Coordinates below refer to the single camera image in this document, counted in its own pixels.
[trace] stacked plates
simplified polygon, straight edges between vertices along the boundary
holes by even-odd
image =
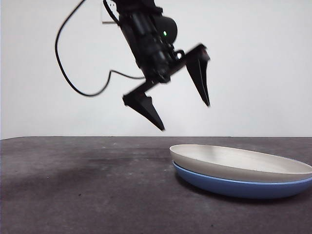
[[[312,166],[290,158],[211,145],[175,145],[170,152],[184,180],[217,194],[281,198],[312,185]]]

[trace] dark gray table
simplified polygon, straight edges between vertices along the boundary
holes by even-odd
[[[277,200],[181,180],[169,147],[236,147],[312,164],[312,138],[21,137],[1,141],[2,234],[309,234],[312,189]]]

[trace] black cable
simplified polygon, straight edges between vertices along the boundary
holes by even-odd
[[[109,83],[109,81],[110,81],[110,79],[111,79],[111,74],[112,74],[112,72],[115,72],[115,73],[117,73],[117,74],[120,74],[120,75],[122,75],[122,76],[131,78],[131,79],[144,79],[145,77],[132,77],[132,76],[128,76],[128,75],[126,75],[126,74],[123,74],[123,73],[118,72],[118,71],[115,71],[115,70],[110,70],[110,71],[109,71],[109,75],[108,75],[108,79],[107,79],[106,84],[104,85],[104,87],[103,87],[100,91],[98,91],[98,92],[96,92],[96,93],[94,93],[94,94],[86,94],[86,93],[83,93],[83,92],[81,92],[80,90],[78,90],[78,89],[72,84],[72,82],[69,80],[67,74],[65,73],[65,71],[64,71],[64,69],[63,69],[63,66],[62,66],[62,64],[61,64],[61,61],[60,61],[60,59],[59,59],[59,52],[58,52],[59,36],[60,36],[60,34],[61,34],[61,32],[62,32],[64,26],[66,25],[67,21],[71,18],[71,16],[73,16],[73,14],[81,7],[81,5],[82,5],[85,1],[86,1],[86,0],[82,0],[82,1],[76,6],[76,8],[72,11],[72,13],[66,18],[66,20],[64,21],[64,23],[63,23],[62,26],[60,27],[60,29],[59,29],[59,31],[58,31],[58,35],[57,35],[56,40],[55,40],[55,55],[56,55],[57,60],[58,60],[59,68],[60,68],[60,70],[62,71],[63,76],[65,77],[67,83],[68,83],[68,84],[73,88],[73,90],[75,90],[77,93],[79,93],[79,94],[81,94],[81,95],[83,95],[83,96],[86,96],[86,97],[95,97],[95,96],[101,94],[101,93],[106,89],[106,87],[107,87],[107,85],[108,85],[108,83]]]
[[[109,16],[113,19],[113,21],[115,21],[115,23],[120,26],[119,24],[119,20],[117,20],[116,16],[113,14],[112,10],[109,8],[108,4],[107,4],[107,1],[106,0],[103,0],[103,4],[106,8],[106,11],[108,12]]]

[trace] white wall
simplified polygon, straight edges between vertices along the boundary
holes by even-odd
[[[1,1],[1,138],[20,136],[312,136],[312,1],[156,0],[178,24],[176,48],[208,47],[211,108],[186,69],[148,92],[165,132],[125,107],[142,81],[113,75],[96,98],[75,93],[54,55],[58,27],[78,0]],[[141,75],[101,0],[64,29],[60,55],[73,83],[99,89],[109,69]]]

